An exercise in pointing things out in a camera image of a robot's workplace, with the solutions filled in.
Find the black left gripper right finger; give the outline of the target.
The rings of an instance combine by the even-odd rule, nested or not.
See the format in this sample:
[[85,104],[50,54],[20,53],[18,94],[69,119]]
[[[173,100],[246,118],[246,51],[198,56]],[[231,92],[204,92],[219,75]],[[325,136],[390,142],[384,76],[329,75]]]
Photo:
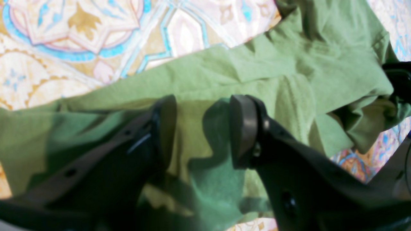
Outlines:
[[230,98],[233,166],[259,175],[280,231],[409,231],[409,152],[363,183],[297,141],[250,95]]

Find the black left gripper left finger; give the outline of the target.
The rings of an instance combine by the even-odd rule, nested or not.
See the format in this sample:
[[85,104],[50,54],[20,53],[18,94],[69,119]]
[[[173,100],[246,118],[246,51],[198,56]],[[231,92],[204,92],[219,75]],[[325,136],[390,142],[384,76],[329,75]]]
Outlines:
[[31,231],[131,230],[142,188],[170,165],[176,120],[176,97],[161,98],[108,142],[1,200],[1,220]]

